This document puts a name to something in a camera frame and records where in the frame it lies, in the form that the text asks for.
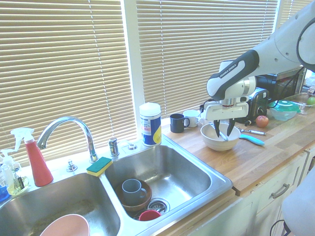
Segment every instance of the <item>red apple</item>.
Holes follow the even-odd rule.
[[[258,116],[256,118],[256,124],[259,128],[264,128],[269,123],[269,119],[266,116]]]

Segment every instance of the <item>gray mug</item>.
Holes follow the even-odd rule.
[[[140,204],[140,200],[147,195],[147,191],[141,188],[141,182],[137,179],[127,179],[123,182],[123,196],[128,206]]]

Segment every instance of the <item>white bowl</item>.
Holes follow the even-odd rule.
[[[87,220],[78,214],[64,215],[41,233],[40,236],[89,236],[90,227]]]
[[[200,129],[203,142],[209,148],[215,151],[225,151],[232,149],[237,144],[241,132],[238,128],[233,127],[230,136],[227,136],[227,128],[228,124],[221,123],[219,125],[220,131],[228,138],[228,141],[225,141],[221,136],[217,137],[215,129],[210,124],[204,125]]]

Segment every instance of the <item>dish soap bottle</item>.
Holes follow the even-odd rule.
[[[3,165],[1,169],[5,178],[8,193],[10,195],[19,195],[29,187],[29,179],[26,176],[21,176],[20,163],[14,161],[13,158],[8,155],[8,153],[12,151],[14,150],[0,150],[0,152],[4,154]]]
[[[4,201],[8,197],[10,197],[10,194],[8,193],[5,185],[5,178],[2,171],[2,164],[0,165],[0,202]]]
[[[15,149],[19,148],[21,140],[24,139],[35,185],[37,187],[42,187],[52,182],[54,178],[46,165],[43,155],[41,154],[38,146],[36,145],[35,139],[32,136],[33,132],[34,129],[17,128],[13,129],[11,131],[11,134],[15,136],[16,140]]]

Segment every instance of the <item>butcher block counter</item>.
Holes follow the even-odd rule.
[[[180,134],[170,132],[170,125],[162,127],[164,135],[232,180],[233,190],[187,216],[159,236],[176,235],[175,232],[182,232],[218,207],[222,205],[228,207],[229,204],[239,201],[250,194],[251,189],[260,181],[315,145],[314,108],[308,110],[307,115],[297,114],[288,121],[275,120],[269,114],[267,115],[269,124],[265,128],[258,128],[256,125],[245,127],[236,123],[237,127],[245,130],[265,132],[266,136],[244,133],[261,139],[265,142],[264,146],[240,139],[233,149],[223,152],[214,151],[204,144],[200,134],[201,124],[195,128],[185,128]]]

